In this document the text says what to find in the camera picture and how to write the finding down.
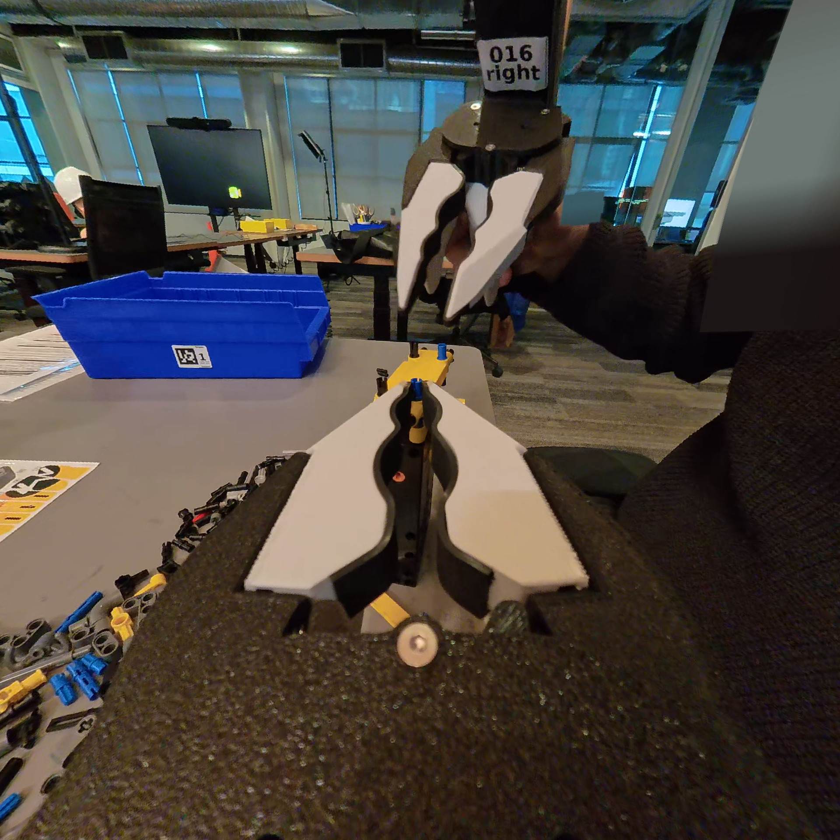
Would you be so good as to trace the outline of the black office chair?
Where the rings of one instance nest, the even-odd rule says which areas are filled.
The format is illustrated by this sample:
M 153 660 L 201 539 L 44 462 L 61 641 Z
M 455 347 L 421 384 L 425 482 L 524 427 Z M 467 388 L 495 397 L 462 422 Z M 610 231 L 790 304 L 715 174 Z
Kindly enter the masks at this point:
M 612 514 L 657 466 L 645 455 L 614 448 L 545 446 L 531 447 L 528 452 L 549 462 L 594 504 Z
M 167 256 L 165 210 L 159 186 L 103 182 L 81 175 L 91 280 L 135 271 L 162 276 Z

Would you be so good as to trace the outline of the person's right hand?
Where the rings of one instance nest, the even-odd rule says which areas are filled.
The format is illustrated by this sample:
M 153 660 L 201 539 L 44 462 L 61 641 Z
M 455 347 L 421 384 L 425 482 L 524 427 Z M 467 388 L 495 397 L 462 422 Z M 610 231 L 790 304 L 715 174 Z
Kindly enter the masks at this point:
M 518 259 L 501 275 L 499 287 L 513 277 L 535 273 L 543 280 L 555 280 L 582 247 L 588 225 L 571 226 L 563 223 L 564 204 L 556 207 L 551 216 L 545 215 L 530 228 L 526 243 Z M 458 216 L 453 234 L 446 248 L 446 258 L 457 270 L 472 248 L 469 217 L 466 211 Z

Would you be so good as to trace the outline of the yellow black toy beam assembly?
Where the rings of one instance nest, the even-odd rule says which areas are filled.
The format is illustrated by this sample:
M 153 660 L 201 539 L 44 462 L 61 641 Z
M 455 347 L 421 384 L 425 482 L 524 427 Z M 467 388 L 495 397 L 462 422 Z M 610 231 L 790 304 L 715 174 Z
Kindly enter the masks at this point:
M 407 359 L 393 373 L 376 372 L 374 399 L 406 387 L 398 433 L 385 458 L 386 486 L 395 501 L 396 578 L 370 609 L 392 627 L 405 621 L 410 608 L 404 594 L 421 581 L 428 526 L 432 516 L 434 471 L 424 418 L 423 385 L 445 386 L 455 352 L 446 343 L 410 342 Z

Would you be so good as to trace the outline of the black bag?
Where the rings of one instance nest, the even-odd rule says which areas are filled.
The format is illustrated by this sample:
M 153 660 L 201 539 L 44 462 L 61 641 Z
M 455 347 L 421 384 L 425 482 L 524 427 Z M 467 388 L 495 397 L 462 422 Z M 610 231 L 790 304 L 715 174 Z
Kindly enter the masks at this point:
M 383 230 L 352 232 L 342 230 L 321 236 L 325 248 L 332 251 L 339 263 L 348 265 L 363 257 L 396 261 L 398 251 L 398 230 L 388 226 Z

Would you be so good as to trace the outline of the black computer monitor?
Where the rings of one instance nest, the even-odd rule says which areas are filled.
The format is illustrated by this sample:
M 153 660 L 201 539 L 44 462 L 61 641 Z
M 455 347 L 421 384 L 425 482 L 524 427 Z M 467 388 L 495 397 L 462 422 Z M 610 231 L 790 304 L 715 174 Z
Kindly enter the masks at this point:
M 261 132 L 148 125 L 168 204 L 205 209 L 272 208 Z

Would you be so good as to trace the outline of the person's right forearm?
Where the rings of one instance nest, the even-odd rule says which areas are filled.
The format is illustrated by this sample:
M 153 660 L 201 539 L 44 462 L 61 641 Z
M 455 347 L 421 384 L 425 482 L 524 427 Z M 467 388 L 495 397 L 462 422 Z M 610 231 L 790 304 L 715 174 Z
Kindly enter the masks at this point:
M 555 280 L 535 273 L 508 284 L 569 329 L 652 375 L 691 384 L 731 369 L 751 332 L 702 332 L 716 246 L 689 255 L 648 246 L 639 227 L 588 225 L 576 255 Z

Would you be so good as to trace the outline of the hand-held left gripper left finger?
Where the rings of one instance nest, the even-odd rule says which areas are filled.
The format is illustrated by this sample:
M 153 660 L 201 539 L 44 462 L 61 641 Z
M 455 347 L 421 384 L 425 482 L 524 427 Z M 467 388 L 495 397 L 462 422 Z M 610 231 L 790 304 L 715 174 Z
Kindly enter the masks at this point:
M 305 453 L 245 577 L 247 592 L 335 601 L 361 613 L 396 581 L 396 504 L 385 458 L 406 387 L 374 400 Z

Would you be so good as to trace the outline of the black light stand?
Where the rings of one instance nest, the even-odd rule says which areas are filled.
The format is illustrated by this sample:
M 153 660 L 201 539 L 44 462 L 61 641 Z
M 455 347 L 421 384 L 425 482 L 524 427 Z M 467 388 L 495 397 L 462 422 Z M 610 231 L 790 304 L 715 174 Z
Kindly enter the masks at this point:
M 329 220 L 329 231 L 330 236 L 334 238 L 335 230 L 334 230 L 334 220 L 333 220 L 333 202 L 331 198 L 330 192 L 330 175 L 329 175 L 329 166 L 328 166 L 328 157 L 324 149 L 312 138 L 308 131 L 301 131 L 298 133 L 298 137 L 301 141 L 306 145 L 309 152 L 312 156 L 316 159 L 318 163 L 322 165 L 323 169 L 323 178 L 324 178 L 324 192 L 327 200 L 327 214 Z

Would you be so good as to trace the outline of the silver ventilation duct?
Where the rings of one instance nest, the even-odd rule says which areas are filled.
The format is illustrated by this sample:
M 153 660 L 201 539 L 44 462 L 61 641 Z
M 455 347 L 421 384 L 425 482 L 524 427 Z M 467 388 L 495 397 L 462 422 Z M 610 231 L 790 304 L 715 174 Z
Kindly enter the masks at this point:
M 470 49 L 390 45 L 381 39 L 238 41 L 124 36 L 129 59 L 145 67 L 266 68 L 334 76 L 342 73 L 400 77 L 477 77 Z

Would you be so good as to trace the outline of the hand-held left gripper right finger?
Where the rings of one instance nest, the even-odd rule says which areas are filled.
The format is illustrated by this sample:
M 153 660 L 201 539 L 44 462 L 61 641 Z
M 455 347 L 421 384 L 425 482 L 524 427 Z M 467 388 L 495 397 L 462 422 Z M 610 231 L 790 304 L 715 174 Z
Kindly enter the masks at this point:
M 503 602 L 582 591 L 590 577 L 525 459 L 525 448 L 429 383 L 424 421 L 442 491 L 437 577 L 476 618 Z

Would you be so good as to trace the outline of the yellow instruction sheet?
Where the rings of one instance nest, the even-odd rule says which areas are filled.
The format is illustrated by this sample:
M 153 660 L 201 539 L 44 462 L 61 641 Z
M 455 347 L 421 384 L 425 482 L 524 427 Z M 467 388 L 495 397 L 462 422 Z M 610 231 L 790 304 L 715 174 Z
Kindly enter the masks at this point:
M 1 540 L 88 476 L 97 462 L 1 459 Z

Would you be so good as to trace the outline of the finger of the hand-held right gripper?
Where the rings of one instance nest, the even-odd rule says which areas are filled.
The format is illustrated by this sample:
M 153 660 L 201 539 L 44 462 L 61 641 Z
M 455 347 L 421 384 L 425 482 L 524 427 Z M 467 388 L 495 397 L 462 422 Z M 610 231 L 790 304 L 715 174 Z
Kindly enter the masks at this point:
M 529 214 L 543 183 L 539 171 L 519 170 L 490 186 L 468 183 L 465 217 L 450 241 L 447 258 L 453 266 L 444 318 L 454 321 L 482 298 L 496 299 L 502 275 L 520 256 Z
M 421 291 L 432 295 L 445 251 L 464 208 L 465 176 L 449 162 L 430 163 L 402 211 L 396 260 L 397 304 L 408 313 Z

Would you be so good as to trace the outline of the pile of toy building parts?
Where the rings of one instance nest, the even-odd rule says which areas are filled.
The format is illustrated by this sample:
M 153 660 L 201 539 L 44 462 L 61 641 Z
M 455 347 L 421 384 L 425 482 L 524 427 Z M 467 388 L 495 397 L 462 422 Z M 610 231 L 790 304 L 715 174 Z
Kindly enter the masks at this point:
M 181 510 L 180 527 L 171 540 L 162 543 L 161 561 L 152 569 L 143 568 L 116 579 L 118 601 L 112 596 L 91 595 L 52 636 L 46 637 L 56 643 L 56 650 L 36 650 L 45 656 L 35 663 L 35 669 L 7 685 L 13 700 L 2 704 L 1 754 L 7 758 L 2 761 L 1 773 L 2 836 L 27 796 L 17 788 L 26 764 L 24 752 L 33 750 L 44 734 L 88 732 L 112 675 L 165 582 L 207 534 L 291 455 L 286 452 L 267 457 L 251 471 L 242 472 L 237 482 L 215 489 L 202 506 Z

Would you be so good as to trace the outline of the blue plastic bin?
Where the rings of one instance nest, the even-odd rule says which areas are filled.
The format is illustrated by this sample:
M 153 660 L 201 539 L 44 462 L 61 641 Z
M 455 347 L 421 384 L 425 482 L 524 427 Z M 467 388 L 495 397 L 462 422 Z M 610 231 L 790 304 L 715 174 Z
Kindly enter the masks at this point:
M 138 271 L 35 299 L 92 379 L 300 379 L 331 323 L 317 276 Z

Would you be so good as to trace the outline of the white printed paper sheet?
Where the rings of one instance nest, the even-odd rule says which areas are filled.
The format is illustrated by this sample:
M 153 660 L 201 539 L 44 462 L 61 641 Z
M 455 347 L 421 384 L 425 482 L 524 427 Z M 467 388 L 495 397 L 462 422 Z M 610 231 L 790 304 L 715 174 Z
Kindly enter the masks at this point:
M 82 372 L 54 324 L 1 341 L 1 403 L 14 402 Z

